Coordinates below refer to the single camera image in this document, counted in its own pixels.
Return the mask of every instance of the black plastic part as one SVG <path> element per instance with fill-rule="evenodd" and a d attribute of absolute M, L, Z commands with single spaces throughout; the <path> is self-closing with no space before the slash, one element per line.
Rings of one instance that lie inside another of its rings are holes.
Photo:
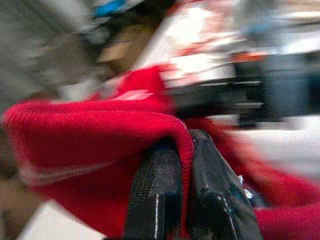
<path fill-rule="evenodd" d="M 180 225 L 182 180 L 178 152 L 170 140 L 148 150 L 131 187 L 125 239 L 167 240 Z"/>
<path fill-rule="evenodd" d="M 188 226 L 193 240 L 263 240 L 238 176 L 211 137 L 191 130 L 194 141 Z"/>
<path fill-rule="evenodd" d="M 232 114 L 245 92 L 229 85 L 189 85 L 166 91 L 175 104 L 176 115 L 181 118 Z"/>

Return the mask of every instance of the blurry background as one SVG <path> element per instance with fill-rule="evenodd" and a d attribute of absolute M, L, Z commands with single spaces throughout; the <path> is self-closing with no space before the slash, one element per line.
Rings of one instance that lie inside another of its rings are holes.
<path fill-rule="evenodd" d="M 1 1 L 0 114 L 26 99 L 80 101 L 100 90 L 108 95 L 118 81 L 113 77 L 170 61 L 178 42 L 172 40 L 178 35 L 176 24 L 184 24 L 184 13 L 175 12 L 182 2 Z M 250 50 L 267 49 L 272 54 L 262 66 L 264 97 L 254 98 L 263 100 L 262 110 L 213 118 L 240 126 L 242 130 L 234 134 L 247 135 L 274 166 L 319 180 L 320 1 L 229 2 L 236 10 L 228 31 L 246 35 Z M 180 32 L 182 37 L 188 36 L 193 29 Z M 238 66 L 244 68 L 227 65 L 204 71 L 200 80 L 216 84 L 235 76 L 242 77 L 243 82 L 257 78 L 256 71 L 248 76 L 256 65 Z M 15 239 L 41 200 L 28 193 L 19 179 L 3 129 L 0 175 L 0 240 Z M 39 215 L 45 222 L 43 208 Z"/>

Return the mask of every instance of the red cloth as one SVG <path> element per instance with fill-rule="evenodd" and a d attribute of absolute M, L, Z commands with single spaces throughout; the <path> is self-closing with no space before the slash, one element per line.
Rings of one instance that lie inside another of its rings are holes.
<path fill-rule="evenodd" d="M 123 235 L 128 194 L 141 152 L 163 137 L 178 147 L 183 186 L 182 237 L 186 228 L 192 138 L 172 116 L 162 95 L 160 69 L 131 72 L 109 99 L 52 104 L 44 101 L 13 106 L 5 126 L 22 176 L 32 189 L 56 199 L 89 226 L 109 237 Z M 244 139 L 205 118 L 185 121 L 207 131 L 237 174 L 276 208 L 256 209 L 265 240 L 318 239 L 320 190 L 301 178 L 263 163 Z"/>

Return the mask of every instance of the white stripe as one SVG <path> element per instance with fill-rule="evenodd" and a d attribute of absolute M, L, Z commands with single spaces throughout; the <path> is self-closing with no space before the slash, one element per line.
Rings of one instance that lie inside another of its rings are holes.
<path fill-rule="evenodd" d="M 155 200 L 155 230 L 154 230 L 154 239 L 157 239 L 157 235 L 158 235 L 158 206 L 159 206 L 159 194 L 156 195 L 156 200 Z"/>
<path fill-rule="evenodd" d="M 149 92 L 146 89 L 130 90 L 130 91 L 127 91 L 127 92 L 123 93 L 122 95 L 119 95 L 119 96 L 111 99 L 111 101 L 144 100 L 144 99 L 149 98 L 153 94 L 154 94 L 153 92 Z"/>
<path fill-rule="evenodd" d="M 70 166 L 55 168 L 39 168 L 33 166 L 23 166 L 20 170 L 21 177 L 27 184 L 48 185 L 71 177 L 76 177 L 90 172 L 108 167 L 118 161 L 92 164 L 88 166 Z"/>

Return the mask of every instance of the red knit fabric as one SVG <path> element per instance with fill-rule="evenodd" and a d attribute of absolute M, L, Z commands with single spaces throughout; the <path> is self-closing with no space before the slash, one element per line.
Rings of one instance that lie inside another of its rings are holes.
<path fill-rule="evenodd" d="M 22 176 L 34 191 L 54 198 L 89 226 L 121 237 L 141 152 L 163 137 L 176 142 L 188 196 L 192 138 L 184 123 L 169 115 L 172 105 L 163 90 L 159 69 L 152 67 L 130 73 L 108 100 L 13 106 L 5 126 Z"/>
<path fill-rule="evenodd" d="M 173 117 L 173 104 L 162 94 L 160 69 L 131 72 L 111 98 L 52 104 L 33 101 L 5 114 L 21 174 L 34 191 L 109 237 L 121 237 L 128 195 L 141 152 L 163 137 L 178 147 L 183 186 L 182 237 L 193 144 L 185 124 Z M 320 190 L 308 181 L 271 168 L 246 140 L 227 134 L 205 118 L 185 121 L 207 131 L 237 174 L 274 207 L 256 209 L 265 240 L 319 239 Z"/>

